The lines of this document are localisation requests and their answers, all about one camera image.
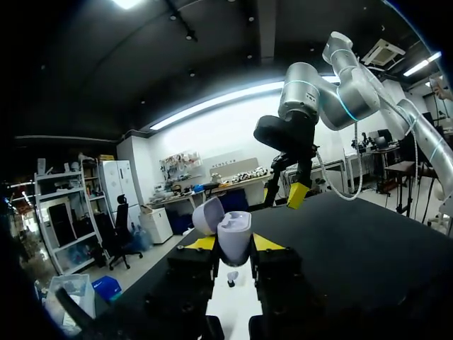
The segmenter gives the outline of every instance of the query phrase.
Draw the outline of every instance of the monitor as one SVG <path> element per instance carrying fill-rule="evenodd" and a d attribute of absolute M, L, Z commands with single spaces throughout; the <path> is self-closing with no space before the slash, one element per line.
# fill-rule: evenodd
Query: monitor
<path fill-rule="evenodd" d="M 376 143 L 378 150 L 386 149 L 387 147 L 389 147 L 389 143 L 386 141 L 385 137 L 375 138 L 374 142 Z"/>

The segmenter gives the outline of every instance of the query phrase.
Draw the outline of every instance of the fluorescent light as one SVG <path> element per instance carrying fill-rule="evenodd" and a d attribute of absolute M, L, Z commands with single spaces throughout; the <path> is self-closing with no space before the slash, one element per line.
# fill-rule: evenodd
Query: fluorescent light
<path fill-rule="evenodd" d="M 419 69 L 422 69 L 423 67 L 425 67 L 426 65 L 428 65 L 429 62 L 425 59 L 423 60 L 422 62 L 419 62 L 416 66 L 414 66 L 413 68 L 409 69 L 408 71 L 404 72 L 404 76 L 405 77 L 409 77 L 411 74 L 414 74 L 416 73 Z"/>
<path fill-rule="evenodd" d="M 409 77 L 411 74 L 414 74 L 416 73 L 418 70 L 422 69 L 423 67 L 425 67 L 426 65 L 428 65 L 430 62 L 436 60 L 438 57 L 440 57 L 442 55 L 441 52 L 436 52 L 435 54 L 433 54 L 431 57 L 423 60 L 422 62 L 419 62 L 416 66 L 414 66 L 413 68 L 409 69 L 408 71 L 404 72 L 404 76 L 405 77 Z"/>
<path fill-rule="evenodd" d="M 330 83 L 339 83 L 340 82 L 340 79 L 337 76 L 323 76 L 323 78 Z M 150 129 L 151 130 L 160 130 L 161 128 L 164 128 L 167 125 L 170 125 L 171 123 L 176 122 L 177 120 L 188 117 L 189 115 L 206 110 L 207 108 L 211 108 L 211 107 L 219 105 L 219 104 L 226 103 L 228 101 L 233 101 L 238 98 L 252 96 L 253 94 L 264 94 L 265 92 L 281 90 L 281 89 L 283 89 L 284 83 L 285 83 L 284 81 L 276 81 L 275 83 L 254 86 L 249 89 L 228 93 L 224 96 L 220 96 L 220 97 L 211 99 L 209 101 L 205 101 L 204 103 L 192 106 L 191 108 L 188 108 L 186 110 L 182 110 L 181 112 L 176 113 L 175 115 L 172 115 L 171 117 L 162 120 L 160 123 L 157 123 L 157 124 L 151 126 Z"/>
<path fill-rule="evenodd" d="M 112 0 L 112 1 L 123 9 L 131 9 L 142 0 Z"/>
<path fill-rule="evenodd" d="M 441 52 L 436 52 L 435 54 L 433 54 L 431 57 L 429 57 L 427 59 L 428 62 L 433 62 L 434 60 L 436 60 L 438 57 L 440 57 L 442 55 Z"/>

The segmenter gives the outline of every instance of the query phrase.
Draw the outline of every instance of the ceiling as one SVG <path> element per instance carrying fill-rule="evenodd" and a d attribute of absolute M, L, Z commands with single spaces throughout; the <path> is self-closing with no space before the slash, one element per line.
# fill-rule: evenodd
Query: ceiling
<path fill-rule="evenodd" d="M 379 0 L 142 0 L 129 10 L 111 0 L 48 2 L 17 8 L 30 28 L 8 42 L 17 136 L 117 140 L 206 96 L 281 77 L 292 62 L 330 74 L 321 53 L 333 30 L 358 57 L 380 38 L 405 50 L 381 77 L 409 86 L 437 70 L 402 76 L 429 54 Z"/>

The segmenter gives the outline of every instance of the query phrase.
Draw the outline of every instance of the refrigerator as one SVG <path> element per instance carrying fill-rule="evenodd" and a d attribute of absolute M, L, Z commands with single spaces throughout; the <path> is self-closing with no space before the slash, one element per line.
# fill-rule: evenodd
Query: refrigerator
<path fill-rule="evenodd" d="M 140 224 L 140 206 L 135 192 L 132 170 L 129 161 L 102 161 L 99 164 L 102 186 L 107 199 L 108 208 L 116 221 L 117 197 L 124 195 L 129 204 L 127 228 L 132 231 L 132 223 Z"/>

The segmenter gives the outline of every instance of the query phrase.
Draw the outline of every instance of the office chair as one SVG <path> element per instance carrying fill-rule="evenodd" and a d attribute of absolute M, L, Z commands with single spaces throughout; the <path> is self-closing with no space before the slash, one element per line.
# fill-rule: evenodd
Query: office chair
<path fill-rule="evenodd" d="M 138 255 L 139 258 L 143 257 L 143 254 L 140 251 L 128 250 L 128 247 L 132 245 L 134 239 L 127 228 L 127 211 L 129 205 L 127 204 L 124 195 L 119 195 L 117 197 L 117 202 L 119 204 L 117 208 L 115 229 L 104 228 L 103 233 L 101 234 L 103 248 L 108 251 L 110 256 L 113 256 L 113 259 L 108 263 L 108 268 L 111 271 L 113 270 L 113 264 L 121 258 L 125 262 L 126 268 L 130 268 L 126 261 L 126 255 Z"/>

